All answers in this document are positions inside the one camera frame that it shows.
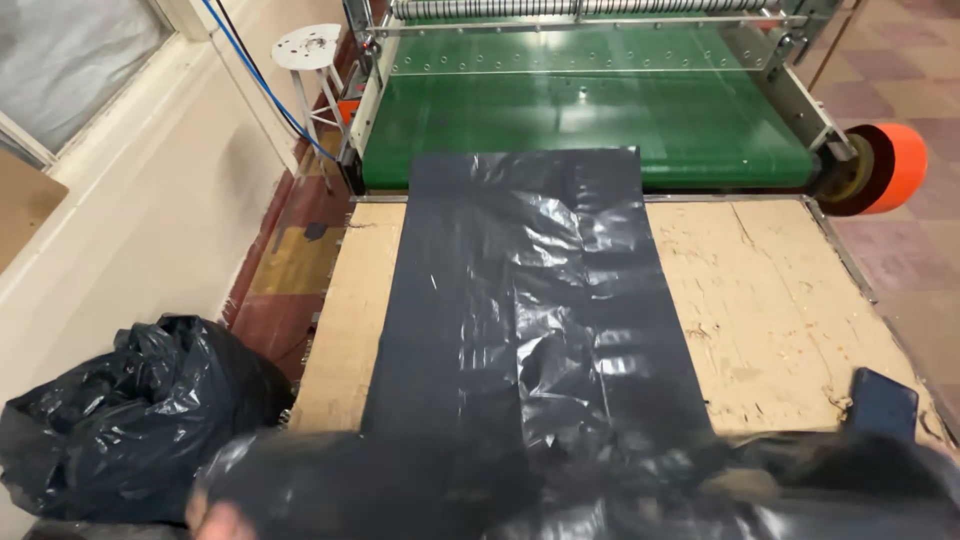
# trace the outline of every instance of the metal stool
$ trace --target metal stool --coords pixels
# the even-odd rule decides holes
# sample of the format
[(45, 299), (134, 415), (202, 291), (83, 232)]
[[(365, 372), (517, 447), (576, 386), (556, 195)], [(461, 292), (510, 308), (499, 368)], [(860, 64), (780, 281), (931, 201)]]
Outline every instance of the metal stool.
[[(270, 56), (274, 62), (284, 69), (290, 70), (290, 75), (294, 79), (294, 88), (297, 91), (297, 100), (300, 102), (300, 110), (306, 119), (306, 131), (317, 143), (320, 139), (317, 137), (317, 131), (313, 127), (313, 120), (319, 120), (330, 126), (340, 128), (340, 133), (347, 132), (347, 125), (344, 124), (344, 118), (340, 115), (340, 109), (337, 108), (337, 98), (344, 89), (344, 83), (340, 80), (340, 75), (333, 66), (333, 58), (337, 52), (337, 38), (340, 37), (339, 24), (315, 24), (295, 30), (284, 37), (274, 45), (270, 51)], [(307, 103), (306, 92), (303, 90), (303, 80), (300, 78), (301, 71), (316, 71), (321, 78), (326, 96), (326, 107), (313, 110)], [(327, 78), (333, 79), (333, 84), (337, 87), (335, 95), (327, 83)], [(336, 121), (320, 118), (320, 113), (325, 111), (333, 112)], [(317, 163), (321, 168), (324, 166), (323, 155), (317, 147), (313, 149), (317, 156)], [(329, 181), (324, 174), (324, 180), (327, 188), (330, 188)]]

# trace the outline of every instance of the window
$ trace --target window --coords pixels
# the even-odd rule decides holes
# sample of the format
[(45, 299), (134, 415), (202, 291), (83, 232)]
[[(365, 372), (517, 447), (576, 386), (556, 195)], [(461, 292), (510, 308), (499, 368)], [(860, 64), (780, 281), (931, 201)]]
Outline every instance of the window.
[(0, 148), (51, 164), (171, 34), (153, 0), (0, 0)]

